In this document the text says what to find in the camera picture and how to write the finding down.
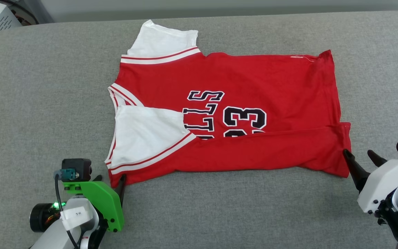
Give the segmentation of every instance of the gray fabric surface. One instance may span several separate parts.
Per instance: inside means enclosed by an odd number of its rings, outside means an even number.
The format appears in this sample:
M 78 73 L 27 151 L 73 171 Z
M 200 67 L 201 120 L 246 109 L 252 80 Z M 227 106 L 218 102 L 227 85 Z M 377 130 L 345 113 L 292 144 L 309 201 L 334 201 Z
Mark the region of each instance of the gray fabric surface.
M 331 49 L 357 160 L 398 158 L 398 11 L 163 19 L 199 30 L 204 54 L 312 54 Z M 63 158 L 103 161 L 114 128 L 106 88 L 143 21 L 73 22 L 0 33 L 0 248 L 26 249 L 31 208 L 53 202 Z M 109 249 L 388 248 L 361 212 L 351 178 L 301 168 L 174 173 L 126 188 L 125 230 Z

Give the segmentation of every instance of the white sleeve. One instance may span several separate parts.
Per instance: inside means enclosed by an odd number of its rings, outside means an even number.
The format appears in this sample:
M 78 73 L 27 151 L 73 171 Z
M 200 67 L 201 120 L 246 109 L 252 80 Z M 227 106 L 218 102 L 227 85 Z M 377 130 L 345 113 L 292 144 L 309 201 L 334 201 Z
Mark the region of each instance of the white sleeve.
M 163 27 L 148 20 L 127 55 L 135 57 L 160 57 L 188 47 L 196 46 L 197 30 L 181 31 Z

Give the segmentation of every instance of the red and white striped trim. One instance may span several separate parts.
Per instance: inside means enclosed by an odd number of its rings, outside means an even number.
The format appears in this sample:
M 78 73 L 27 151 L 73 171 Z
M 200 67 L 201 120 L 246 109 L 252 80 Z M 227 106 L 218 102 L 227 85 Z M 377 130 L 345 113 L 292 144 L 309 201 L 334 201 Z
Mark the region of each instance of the red and white striped trim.
M 179 150 L 182 148 L 184 145 L 190 143 L 192 140 L 194 140 L 196 136 L 192 134 L 191 132 L 188 132 L 181 140 L 179 140 L 177 143 L 172 145 L 170 148 L 164 150 L 163 152 L 157 154 L 156 156 L 150 157 L 148 159 L 145 159 L 140 162 L 132 163 L 132 164 L 122 164 L 117 167 L 114 167 L 112 169 L 109 169 L 109 171 L 115 175 L 115 174 L 120 174 L 124 171 L 130 171 L 130 170 L 138 170 L 142 169 L 145 167 L 148 167 L 156 162 L 161 161 L 162 159 L 166 158 L 167 156 L 170 156 L 172 153 L 175 151 Z
M 126 102 L 130 103 L 130 105 L 144 106 L 142 102 L 130 91 L 116 83 L 113 83 L 111 86 L 108 87 L 108 89 L 112 91 L 115 95 L 119 95 L 120 97 L 122 97 Z
M 175 52 L 170 55 L 162 56 L 162 57 L 153 57 L 153 58 L 145 58 L 145 57 L 132 57 L 129 55 L 122 55 L 121 63 L 129 63 L 129 64 L 160 64 L 172 62 L 175 60 L 179 60 L 181 58 L 187 57 L 189 55 L 194 55 L 200 53 L 198 47 L 189 47 L 179 52 Z

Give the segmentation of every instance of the jersey number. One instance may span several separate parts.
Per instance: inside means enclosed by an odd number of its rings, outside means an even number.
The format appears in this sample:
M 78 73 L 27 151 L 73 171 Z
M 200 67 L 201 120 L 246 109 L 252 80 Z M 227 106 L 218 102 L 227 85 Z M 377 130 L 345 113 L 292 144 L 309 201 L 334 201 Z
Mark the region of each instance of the jersey number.
M 206 101 L 209 97 L 209 101 L 221 101 L 224 96 L 224 92 L 222 91 L 190 91 L 187 99 L 190 101 Z M 218 104 L 217 103 L 208 103 L 205 105 L 206 109 L 189 109 L 183 108 L 182 113 L 197 113 L 204 114 L 208 116 L 214 115 Z M 264 132 L 261 129 L 267 125 L 267 113 L 259 108 L 239 108 L 234 106 L 227 106 L 223 111 L 223 121 L 228 127 L 236 127 L 238 120 L 250 120 L 250 116 L 254 117 L 251 120 L 251 127 L 255 128 L 251 132 L 253 134 Z M 206 130 L 208 132 L 215 131 L 214 119 L 213 118 L 203 118 L 203 125 L 194 126 L 191 124 L 185 123 L 185 128 L 189 130 Z M 238 137 L 246 135 L 247 133 L 243 129 L 229 129 L 224 132 L 224 137 Z M 198 136 L 202 139 L 210 139 L 214 138 L 212 135 Z

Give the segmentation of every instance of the red jersey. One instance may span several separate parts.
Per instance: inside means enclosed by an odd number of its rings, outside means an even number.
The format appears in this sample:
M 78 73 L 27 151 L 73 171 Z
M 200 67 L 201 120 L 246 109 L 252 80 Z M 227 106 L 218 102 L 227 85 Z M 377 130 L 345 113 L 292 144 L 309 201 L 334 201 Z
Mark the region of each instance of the red jersey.
M 121 109 L 106 161 L 113 187 L 124 173 L 135 183 L 175 170 L 301 166 L 349 174 L 341 152 L 350 149 L 350 124 L 340 122 L 330 51 L 204 56 L 191 47 L 158 58 L 123 56 L 109 91 Z

